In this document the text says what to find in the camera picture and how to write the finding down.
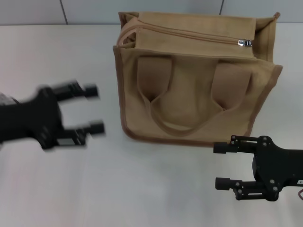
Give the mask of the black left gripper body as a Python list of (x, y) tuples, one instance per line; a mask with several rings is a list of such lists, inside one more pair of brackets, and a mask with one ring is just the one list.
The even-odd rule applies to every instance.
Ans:
[(55, 136), (62, 129), (57, 98), (50, 87), (38, 89), (24, 102), (0, 106), (0, 142), (33, 138), (42, 149), (56, 145)]

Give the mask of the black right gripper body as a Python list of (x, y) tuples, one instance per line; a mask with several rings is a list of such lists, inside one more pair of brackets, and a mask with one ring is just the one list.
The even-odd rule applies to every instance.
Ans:
[(253, 158), (256, 181), (263, 183), (267, 201), (277, 201), (284, 187), (303, 186), (303, 151), (284, 149), (270, 137), (260, 136)]

